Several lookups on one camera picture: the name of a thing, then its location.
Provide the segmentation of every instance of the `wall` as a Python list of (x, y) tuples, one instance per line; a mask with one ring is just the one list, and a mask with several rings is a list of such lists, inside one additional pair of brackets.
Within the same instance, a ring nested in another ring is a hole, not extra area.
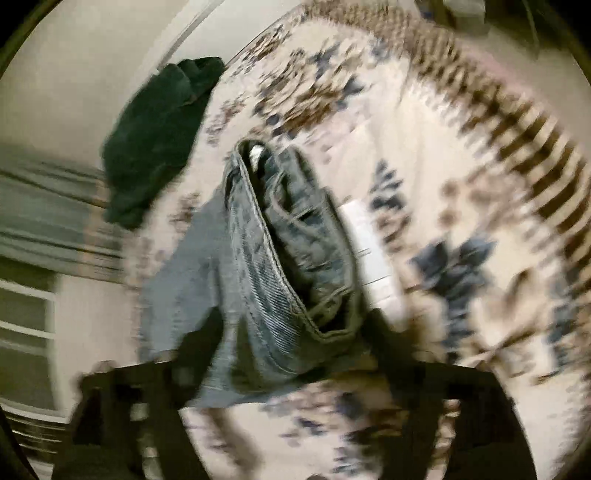
[(69, 415), (76, 404), (74, 379), (105, 360), (119, 366), (135, 361), (131, 302), (125, 287), (88, 278), (60, 275), (53, 319), (54, 394)]
[(0, 141), (100, 166), (146, 52), (187, 0), (63, 0), (0, 79)]

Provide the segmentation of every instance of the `blue denim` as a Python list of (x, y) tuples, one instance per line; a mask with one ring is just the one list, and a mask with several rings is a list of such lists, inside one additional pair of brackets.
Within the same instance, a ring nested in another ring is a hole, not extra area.
[(143, 295), (142, 360), (174, 349), (221, 308), (224, 337), (198, 406), (254, 401), (314, 378), (355, 348), (362, 322), (353, 252), (306, 159), (246, 140), (227, 162), (221, 187)]

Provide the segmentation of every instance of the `floral bedspread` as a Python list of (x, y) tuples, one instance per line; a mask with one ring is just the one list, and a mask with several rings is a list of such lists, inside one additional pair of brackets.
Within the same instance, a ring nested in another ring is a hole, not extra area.
[[(298, 146), (339, 204), (366, 204), (417, 355), (491, 369), (538, 478), (568, 469), (591, 420), (591, 176), (556, 120), (446, 30), (392, 7), (303, 5), (220, 80), (188, 166), (131, 242), (136, 298), (245, 136)], [(444, 475), (459, 408), (446, 404), (429, 478)], [(406, 418), (375, 371), (183, 414), (212, 478), (296, 480), (377, 479)]]

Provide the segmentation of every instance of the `dark green cloth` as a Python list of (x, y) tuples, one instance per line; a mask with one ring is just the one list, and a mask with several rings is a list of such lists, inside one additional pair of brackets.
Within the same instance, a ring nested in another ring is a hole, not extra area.
[(102, 153), (109, 222), (140, 226), (158, 192), (186, 165), (223, 71), (217, 57), (166, 65), (127, 105)]

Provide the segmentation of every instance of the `window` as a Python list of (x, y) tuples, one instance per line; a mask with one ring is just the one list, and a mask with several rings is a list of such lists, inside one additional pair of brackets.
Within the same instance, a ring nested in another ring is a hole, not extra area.
[(52, 355), (55, 274), (0, 258), (0, 403), (55, 414)]

